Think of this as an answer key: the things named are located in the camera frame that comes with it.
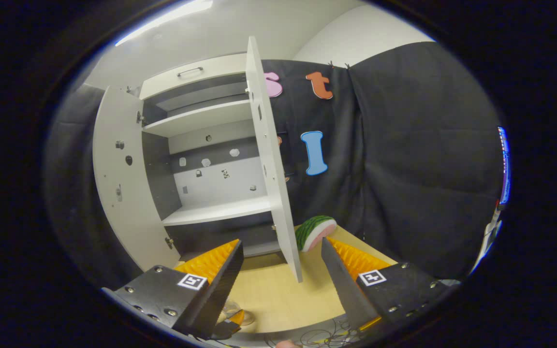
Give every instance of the cabinet door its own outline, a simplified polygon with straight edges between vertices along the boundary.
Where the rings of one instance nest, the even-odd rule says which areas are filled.
[[[293,230],[292,210],[287,196],[285,172],[279,152],[270,97],[265,88],[264,70],[261,67],[261,58],[254,37],[249,37],[248,40],[246,82],[265,188],[270,201],[272,219],[276,225],[278,245],[294,276],[298,282],[302,282],[300,256],[298,255],[296,235]]]
[[[111,228],[147,271],[157,264],[177,265],[179,254],[164,240],[166,230],[147,181],[137,112],[143,112],[143,101],[111,86],[106,89],[93,132],[93,172]],[[116,147],[117,141],[124,143],[123,148]]]

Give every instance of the white shelf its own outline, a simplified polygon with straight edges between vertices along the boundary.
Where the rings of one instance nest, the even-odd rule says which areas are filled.
[[[165,226],[188,225],[237,218],[270,211],[267,196],[204,207],[181,207],[163,220]]]
[[[168,117],[143,127],[143,131],[157,136],[173,137],[210,126],[244,121],[245,119],[252,119],[249,101],[233,101]]]

